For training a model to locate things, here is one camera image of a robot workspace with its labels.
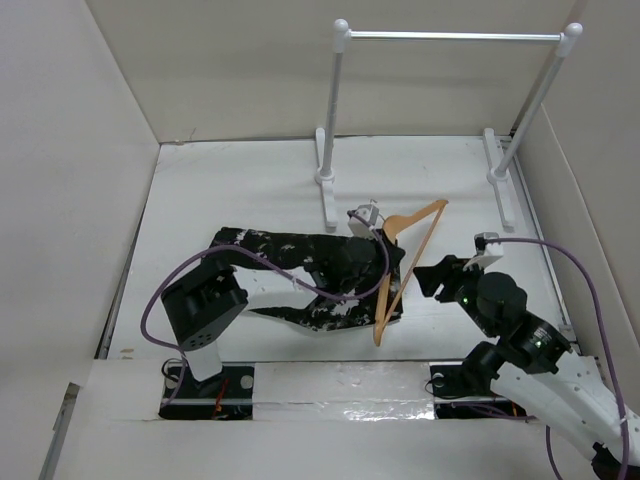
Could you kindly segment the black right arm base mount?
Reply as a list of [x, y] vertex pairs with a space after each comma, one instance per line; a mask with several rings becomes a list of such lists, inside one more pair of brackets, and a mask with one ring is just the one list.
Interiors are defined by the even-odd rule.
[[532, 421], [516, 403], [486, 389], [470, 386], [461, 376], [461, 364], [431, 364], [424, 390], [434, 399], [435, 417], [444, 419], [500, 419]]

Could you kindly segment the black white patterned trousers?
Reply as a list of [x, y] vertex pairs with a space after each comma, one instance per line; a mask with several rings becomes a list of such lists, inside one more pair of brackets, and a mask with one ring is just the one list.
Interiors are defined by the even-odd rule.
[[[377, 234], [373, 239], [385, 248], [384, 234], [381, 231]], [[223, 256], [236, 268], [235, 278], [249, 295], [248, 312], [314, 332], [329, 332], [375, 323], [376, 292], [367, 297], [362, 296], [367, 291], [360, 295], [337, 295], [319, 287], [321, 254], [349, 237], [354, 236], [224, 227], [214, 235], [211, 245], [241, 247], [293, 276], [287, 280], [242, 253], [225, 251]], [[395, 292], [400, 285], [400, 263], [389, 273], [390, 291]]]

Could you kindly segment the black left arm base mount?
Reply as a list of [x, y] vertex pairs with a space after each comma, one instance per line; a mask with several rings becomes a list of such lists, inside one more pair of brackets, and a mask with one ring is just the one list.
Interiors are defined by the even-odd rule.
[[159, 416], [164, 420], [243, 421], [253, 419], [255, 365], [226, 364], [222, 372], [197, 381], [189, 369], [179, 379], [181, 365], [174, 359], [163, 364], [164, 390]]

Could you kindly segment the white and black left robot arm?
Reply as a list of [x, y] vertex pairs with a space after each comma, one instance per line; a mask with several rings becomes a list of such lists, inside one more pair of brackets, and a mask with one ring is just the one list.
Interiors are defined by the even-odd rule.
[[159, 298], [201, 396], [222, 387], [217, 341], [243, 312], [311, 331], [373, 323], [385, 274], [405, 252], [381, 238], [222, 232], [212, 246], [170, 275]]

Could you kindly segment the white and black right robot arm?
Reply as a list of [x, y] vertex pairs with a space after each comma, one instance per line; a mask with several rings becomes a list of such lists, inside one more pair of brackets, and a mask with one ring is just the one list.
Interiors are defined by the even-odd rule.
[[435, 395], [509, 399], [569, 441], [598, 478], [638, 478], [638, 414], [556, 327], [528, 311], [511, 276], [454, 255], [414, 275], [425, 297], [459, 305], [486, 337], [461, 364], [437, 372]]

